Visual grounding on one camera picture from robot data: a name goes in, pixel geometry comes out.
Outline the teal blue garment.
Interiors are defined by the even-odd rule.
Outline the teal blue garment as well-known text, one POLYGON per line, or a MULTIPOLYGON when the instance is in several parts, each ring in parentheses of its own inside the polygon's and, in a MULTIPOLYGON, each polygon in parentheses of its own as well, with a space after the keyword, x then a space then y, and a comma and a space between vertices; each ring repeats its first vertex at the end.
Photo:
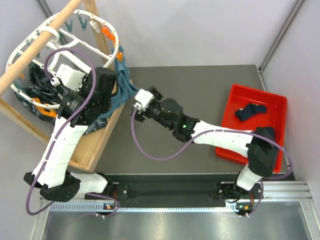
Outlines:
POLYGON ((119 46, 119 53, 122 54, 122 60, 114 60, 114 69, 117 76, 117 92, 111 97, 112 106, 109 111, 101 114, 98 119, 107 119, 112 116, 113 112, 126 103, 131 97, 134 97, 140 88, 131 83, 130 70, 127 67, 123 47, 119 46))

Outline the white round clip hanger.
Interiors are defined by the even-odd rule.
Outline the white round clip hanger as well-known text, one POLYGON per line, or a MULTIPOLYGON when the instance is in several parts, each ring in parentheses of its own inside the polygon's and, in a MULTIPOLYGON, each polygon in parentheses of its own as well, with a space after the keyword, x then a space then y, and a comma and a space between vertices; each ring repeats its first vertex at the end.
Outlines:
MULTIPOLYGON (((106 63, 104 67, 109 67, 112 63, 114 63, 115 67, 119 67, 122 65, 119 71, 126 70, 126 63, 124 57, 124 50, 120 45, 120 39, 118 33, 116 32, 115 28, 107 21, 103 20, 102 18, 94 15, 85 10, 77 9, 74 12, 79 20, 81 21, 81 16, 87 16, 90 19, 91 27, 97 32, 102 33, 105 35, 110 41, 113 43, 113 52, 112 54, 103 53, 100 49, 95 48, 85 41, 82 41, 78 37, 71 34, 72 25, 67 25, 67 31, 63 28, 60 28, 57 33, 54 34, 54 38, 51 39, 48 43, 46 43, 45 47, 50 50, 56 50, 61 48, 71 48, 78 44, 83 45, 85 48, 89 49, 90 51, 94 52, 95 54, 101 56, 106 63)), ((24 53, 23 48, 30 46, 31 41, 36 40, 42 31, 49 29, 49 24, 57 17, 57 14, 52 15, 46 21, 44 21, 36 30, 34 30, 14 51, 11 53, 8 61, 6 70, 8 70, 13 63, 24 53)), ((50 81, 49 84, 51 86, 65 86, 73 91, 79 91, 81 84, 76 86, 76 83, 67 81, 66 78, 63 78, 61 74, 58 74, 57 71, 54 70, 56 65, 58 64, 59 57, 64 56, 69 60, 69 62, 73 63, 75 66, 79 68, 85 74, 88 74, 91 68, 86 65, 83 61, 81 61, 78 57, 73 55, 71 52, 58 52, 53 56, 52 62, 48 65, 47 71, 53 77, 53 81, 50 81)), ((21 103, 27 108, 31 113, 34 115, 43 115, 50 118, 54 118, 57 116, 57 110, 59 108, 59 104, 56 100, 49 100, 46 102, 45 100, 40 100, 39 97, 31 97, 29 93, 20 85, 19 82, 14 81, 11 84, 11 89, 14 91, 16 97, 21 101, 21 103)))

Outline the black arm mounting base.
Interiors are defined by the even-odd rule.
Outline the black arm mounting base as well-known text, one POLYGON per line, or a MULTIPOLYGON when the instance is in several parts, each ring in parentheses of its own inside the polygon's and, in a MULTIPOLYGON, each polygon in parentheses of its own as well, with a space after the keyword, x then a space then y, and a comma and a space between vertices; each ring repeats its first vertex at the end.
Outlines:
POLYGON ((263 184, 250 190, 236 185, 232 174, 107 174, 102 193, 85 194, 86 200, 119 201, 124 210, 206 211, 231 207, 237 215, 251 214, 263 196, 263 184))

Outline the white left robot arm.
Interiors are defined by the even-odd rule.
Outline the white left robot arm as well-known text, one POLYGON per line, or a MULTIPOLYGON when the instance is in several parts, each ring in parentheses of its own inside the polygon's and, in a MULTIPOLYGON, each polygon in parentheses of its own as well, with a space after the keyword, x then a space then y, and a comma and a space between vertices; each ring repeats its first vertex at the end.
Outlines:
POLYGON ((24 175, 24 181, 40 189, 48 201, 68 202, 75 196, 97 193, 109 198, 111 183, 99 173, 79 174, 67 170, 75 148, 89 126, 111 109, 116 72, 96 67, 81 77, 80 91, 62 97, 49 144, 38 166, 24 175))

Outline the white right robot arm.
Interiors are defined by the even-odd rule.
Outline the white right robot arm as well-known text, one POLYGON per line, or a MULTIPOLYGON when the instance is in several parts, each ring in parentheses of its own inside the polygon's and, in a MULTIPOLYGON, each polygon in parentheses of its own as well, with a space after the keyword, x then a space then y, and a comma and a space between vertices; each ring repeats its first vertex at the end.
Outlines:
POLYGON ((146 118, 153 119, 170 130, 178 141, 210 145, 247 158, 248 162, 235 183, 221 186, 218 191, 220 197, 229 203, 245 198, 257 182, 272 176, 279 149, 269 128, 234 130, 206 123, 184 114, 181 105, 172 98, 163 99, 155 87, 140 89, 134 99, 135 120, 143 122, 146 118))

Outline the dark leaf-print shorts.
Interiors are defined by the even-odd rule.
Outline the dark leaf-print shorts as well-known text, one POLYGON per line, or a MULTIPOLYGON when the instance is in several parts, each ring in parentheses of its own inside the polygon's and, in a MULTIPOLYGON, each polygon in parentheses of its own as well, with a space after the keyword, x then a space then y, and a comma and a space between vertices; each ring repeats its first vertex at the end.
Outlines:
MULTIPOLYGON (((82 88, 80 91, 73 91, 65 86, 58 85, 53 86, 52 82, 46 76, 45 71, 41 69, 34 63, 28 66, 30 81, 32 86, 23 87, 20 92, 26 94, 32 100, 40 104, 61 104, 64 98, 69 97, 82 97, 82 88)), ((21 104, 32 114, 36 115, 43 122, 55 124, 56 118, 58 116, 58 109, 45 109, 44 107, 37 106, 20 95, 20 93, 15 93, 17 99, 21 104)), ((106 118, 98 119, 98 117, 105 113, 99 110, 99 107, 92 107, 88 110, 81 112, 82 119, 81 122, 88 124, 88 129, 85 131, 85 135, 92 132, 103 129, 107 126, 108 120, 106 118)))

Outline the red plastic bin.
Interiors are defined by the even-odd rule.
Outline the red plastic bin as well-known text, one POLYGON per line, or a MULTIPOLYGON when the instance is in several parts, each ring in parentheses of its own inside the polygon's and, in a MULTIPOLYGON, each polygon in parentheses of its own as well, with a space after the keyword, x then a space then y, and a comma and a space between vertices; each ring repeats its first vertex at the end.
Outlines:
POLYGON ((225 107, 222 126, 234 130, 256 130, 257 127, 271 127, 274 130, 274 141, 284 145, 287 113, 287 98, 247 86, 233 84, 225 107), (236 111, 248 104, 264 106, 265 113, 257 113, 241 121, 236 111))

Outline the navy sock upper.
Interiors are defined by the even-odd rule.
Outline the navy sock upper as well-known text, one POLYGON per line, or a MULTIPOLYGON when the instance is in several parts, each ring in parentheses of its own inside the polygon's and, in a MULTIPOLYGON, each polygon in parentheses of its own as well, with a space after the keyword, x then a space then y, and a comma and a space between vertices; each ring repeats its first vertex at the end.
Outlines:
POLYGON ((265 105, 258 105, 254 103, 248 103, 244 108, 239 108, 235 111, 235 116, 244 122, 257 114, 264 114, 267 112, 265 105))

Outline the wooden round rod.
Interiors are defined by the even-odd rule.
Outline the wooden round rod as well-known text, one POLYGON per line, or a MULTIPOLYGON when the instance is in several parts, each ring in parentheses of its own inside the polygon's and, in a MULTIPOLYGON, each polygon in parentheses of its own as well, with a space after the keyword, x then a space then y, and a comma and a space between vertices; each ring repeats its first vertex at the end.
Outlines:
MULTIPOLYGON (((49 24, 49 27, 54 30, 58 30, 82 2, 82 0, 71 0, 52 20, 52 22, 49 24)), ((16 62, 12 64, 10 68, 2 75, 0 78, 0 96, 7 91, 16 77, 34 59, 34 57, 53 36, 53 33, 43 31, 26 49, 26 51, 21 54, 16 62)))

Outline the navy sock with yellow tag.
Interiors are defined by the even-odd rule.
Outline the navy sock with yellow tag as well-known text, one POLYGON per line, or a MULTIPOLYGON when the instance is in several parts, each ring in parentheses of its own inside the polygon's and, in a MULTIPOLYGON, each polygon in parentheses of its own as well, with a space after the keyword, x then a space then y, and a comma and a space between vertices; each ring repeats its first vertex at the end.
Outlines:
POLYGON ((264 129, 269 133, 269 135, 272 137, 272 139, 275 140, 276 133, 275 133, 274 128, 271 126, 266 126, 266 127, 264 127, 264 129))

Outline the wooden rack frame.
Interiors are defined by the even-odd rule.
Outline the wooden rack frame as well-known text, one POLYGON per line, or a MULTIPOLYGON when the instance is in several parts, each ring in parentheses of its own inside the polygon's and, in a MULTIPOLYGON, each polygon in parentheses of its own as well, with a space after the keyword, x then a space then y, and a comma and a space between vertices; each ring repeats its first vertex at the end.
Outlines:
MULTIPOLYGON (((108 123, 105 128, 80 138, 70 160, 70 166, 90 173, 94 171, 122 110, 123 106, 120 106, 113 112, 111 117, 107 119, 108 123)), ((0 112, 44 145, 49 142, 50 137, 48 135, 3 99, 0 100, 0 112)))

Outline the aluminium rail frame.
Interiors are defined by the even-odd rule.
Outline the aluminium rail frame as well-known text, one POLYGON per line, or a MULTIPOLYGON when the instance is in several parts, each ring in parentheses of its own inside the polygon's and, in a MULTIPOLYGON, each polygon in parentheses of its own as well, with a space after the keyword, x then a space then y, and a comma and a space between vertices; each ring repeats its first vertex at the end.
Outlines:
POLYGON ((107 209, 112 199, 83 196, 41 213, 37 240, 311 240, 319 219, 305 181, 275 176, 263 182, 263 199, 249 216, 231 206, 205 211, 107 209))

